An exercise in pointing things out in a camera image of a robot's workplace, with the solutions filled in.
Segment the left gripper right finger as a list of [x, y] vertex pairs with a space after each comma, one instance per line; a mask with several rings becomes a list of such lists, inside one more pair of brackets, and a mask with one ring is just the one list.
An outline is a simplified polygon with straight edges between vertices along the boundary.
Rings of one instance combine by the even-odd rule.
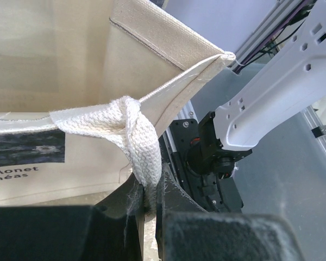
[[288, 223], [273, 215], [211, 213], [164, 168], [157, 188], [161, 260], [304, 260]]

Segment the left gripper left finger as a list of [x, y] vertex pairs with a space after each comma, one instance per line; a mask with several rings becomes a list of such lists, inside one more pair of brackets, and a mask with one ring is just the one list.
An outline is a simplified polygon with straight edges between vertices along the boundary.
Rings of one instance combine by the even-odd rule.
[[0, 260], [142, 260], [143, 186], [91, 205], [0, 207]]

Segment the canvas tote bag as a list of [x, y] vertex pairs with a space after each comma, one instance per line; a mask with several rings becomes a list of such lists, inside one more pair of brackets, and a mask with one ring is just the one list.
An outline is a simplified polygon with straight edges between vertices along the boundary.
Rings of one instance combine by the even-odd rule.
[[0, 206], [156, 185], [158, 137], [236, 56], [151, 1], [0, 1]]

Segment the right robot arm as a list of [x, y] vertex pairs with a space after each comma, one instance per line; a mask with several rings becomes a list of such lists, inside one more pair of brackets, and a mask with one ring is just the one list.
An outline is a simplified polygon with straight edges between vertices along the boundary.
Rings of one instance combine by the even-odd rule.
[[187, 168], [195, 175], [229, 177], [267, 133], [325, 95], [326, 1], [317, 1], [278, 54], [200, 121]]

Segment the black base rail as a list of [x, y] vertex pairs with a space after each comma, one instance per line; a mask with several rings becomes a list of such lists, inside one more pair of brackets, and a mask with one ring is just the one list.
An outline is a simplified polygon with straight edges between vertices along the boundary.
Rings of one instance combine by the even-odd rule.
[[231, 176], [235, 158], [221, 150], [212, 119], [174, 120], [166, 136], [182, 189], [208, 212], [240, 213], [243, 200]]

